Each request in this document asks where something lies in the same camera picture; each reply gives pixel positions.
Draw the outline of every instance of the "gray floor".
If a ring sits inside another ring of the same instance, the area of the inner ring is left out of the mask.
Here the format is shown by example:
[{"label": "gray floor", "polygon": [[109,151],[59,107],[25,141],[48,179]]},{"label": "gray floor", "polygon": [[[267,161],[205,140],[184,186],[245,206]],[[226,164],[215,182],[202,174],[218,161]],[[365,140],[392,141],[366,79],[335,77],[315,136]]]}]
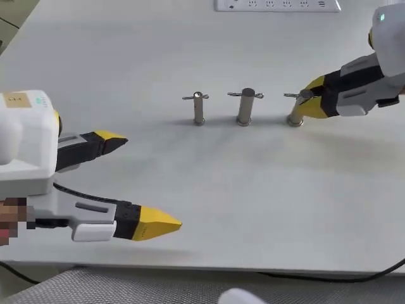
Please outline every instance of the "gray floor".
[{"label": "gray floor", "polygon": [[[44,281],[59,273],[59,270],[54,266],[13,266],[13,268],[36,281]],[[31,284],[0,268],[0,302],[29,287]]]}]

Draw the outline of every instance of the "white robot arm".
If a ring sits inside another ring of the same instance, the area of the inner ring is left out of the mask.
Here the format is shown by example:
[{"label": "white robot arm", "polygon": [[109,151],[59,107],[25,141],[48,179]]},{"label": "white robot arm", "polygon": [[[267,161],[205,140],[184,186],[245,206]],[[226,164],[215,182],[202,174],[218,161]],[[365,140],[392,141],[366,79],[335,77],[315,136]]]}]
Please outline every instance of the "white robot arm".
[{"label": "white robot arm", "polygon": [[60,186],[57,172],[74,170],[128,141],[103,130],[61,132],[61,119],[45,92],[0,94],[0,197],[26,198],[35,210],[35,227],[69,226],[74,241],[140,241],[179,230],[180,221],[155,208]]}]

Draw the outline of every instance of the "yellow fingertip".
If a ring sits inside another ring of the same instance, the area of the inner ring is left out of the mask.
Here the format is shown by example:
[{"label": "yellow fingertip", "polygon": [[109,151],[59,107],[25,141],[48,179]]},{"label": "yellow fingertip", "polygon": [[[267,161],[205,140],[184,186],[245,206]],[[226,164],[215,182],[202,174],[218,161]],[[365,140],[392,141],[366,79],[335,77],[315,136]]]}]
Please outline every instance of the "yellow fingertip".
[{"label": "yellow fingertip", "polygon": [[142,206],[139,224],[135,230],[133,241],[145,241],[164,234],[175,232],[182,226],[181,221],[155,208]]},{"label": "yellow fingertip", "polygon": [[125,136],[115,134],[115,133],[112,133],[112,132],[106,131],[106,130],[97,130],[97,131],[94,131],[94,133],[96,133],[98,136],[103,138],[105,141],[107,141],[108,139],[112,139],[112,138],[126,138]]}]

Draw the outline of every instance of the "robotic arm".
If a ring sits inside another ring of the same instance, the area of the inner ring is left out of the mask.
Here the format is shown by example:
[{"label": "robotic arm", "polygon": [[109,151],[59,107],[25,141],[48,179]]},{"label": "robotic arm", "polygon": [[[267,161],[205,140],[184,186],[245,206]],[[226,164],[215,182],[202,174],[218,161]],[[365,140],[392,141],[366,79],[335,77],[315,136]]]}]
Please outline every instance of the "robotic arm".
[{"label": "robotic arm", "polygon": [[375,11],[368,42],[374,53],[360,57],[335,72],[322,75],[299,94],[287,121],[302,125],[304,116],[364,116],[375,106],[399,103],[405,88],[405,3]]},{"label": "robotic arm", "polygon": [[61,119],[42,91],[0,94],[0,108],[0,193],[27,198],[35,210],[33,228],[69,226],[74,241],[142,241],[179,230],[182,223],[158,209],[91,196],[56,182],[56,172],[109,154],[126,138],[102,130],[63,134]]}]

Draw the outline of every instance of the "black cable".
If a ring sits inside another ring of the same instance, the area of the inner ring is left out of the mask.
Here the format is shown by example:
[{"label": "black cable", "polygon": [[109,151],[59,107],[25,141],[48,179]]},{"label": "black cable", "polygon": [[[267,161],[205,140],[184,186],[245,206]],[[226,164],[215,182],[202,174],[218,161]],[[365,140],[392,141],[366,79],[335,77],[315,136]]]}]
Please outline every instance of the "black cable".
[{"label": "black cable", "polygon": [[10,271],[13,275],[15,275],[16,277],[19,277],[21,280],[24,280],[25,282],[31,283],[31,284],[39,284],[40,282],[35,281],[33,279],[30,279],[29,277],[23,275],[21,272],[18,272],[17,270],[15,270],[13,267],[7,265],[4,262],[0,262],[0,267]]},{"label": "black cable", "polygon": [[338,278],[324,278],[324,277],[312,277],[306,275],[294,275],[294,274],[274,274],[269,272],[258,272],[259,274],[263,274],[268,277],[276,277],[279,279],[293,279],[293,280],[302,280],[302,281],[313,281],[313,282],[325,282],[325,283],[365,283],[370,282],[372,280],[379,279],[381,277],[390,274],[391,272],[401,268],[405,265],[405,258],[400,262],[396,263],[395,265],[381,271],[377,272],[376,274],[372,274],[366,277],[355,277],[352,279],[338,279]]},{"label": "black cable", "polygon": [[0,17],[0,20],[2,20],[2,21],[4,21],[4,22],[6,22],[7,24],[10,24],[12,27],[15,27],[16,29],[20,29],[19,27],[17,27],[14,23],[11,23],[10,21],[7,21],[6,19],[4,19],[4,18],[1,18]]}]

